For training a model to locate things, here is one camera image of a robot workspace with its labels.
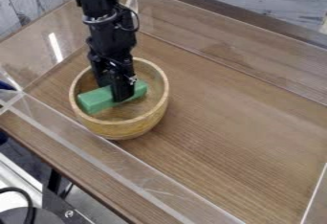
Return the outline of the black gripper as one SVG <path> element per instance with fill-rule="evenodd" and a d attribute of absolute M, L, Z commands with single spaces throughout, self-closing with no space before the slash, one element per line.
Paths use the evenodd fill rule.
<path fill-rule="evenodd" d="M 131 15 L 85 16 L 84 24 L 89 29 L 88 59 L 96 82 L 100 87 L 109 85 L 113 101 L 123 102 L 133 96 L 136 83 L 136 76 L 127 74 L 133 73 L 137 25 Z"/>

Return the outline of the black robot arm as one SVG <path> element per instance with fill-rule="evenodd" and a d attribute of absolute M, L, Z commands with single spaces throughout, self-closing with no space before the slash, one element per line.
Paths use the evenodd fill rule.
<path fill-rule="evenodd" d="M 88 60 L 100 87 L 109 87 L 115 102 L 133 95 L 136 74 L 132 50 L 139 27 L 133 10 L 120 0 L 74 0 L 81 7 L 81 21 L 88 26 Z"/>

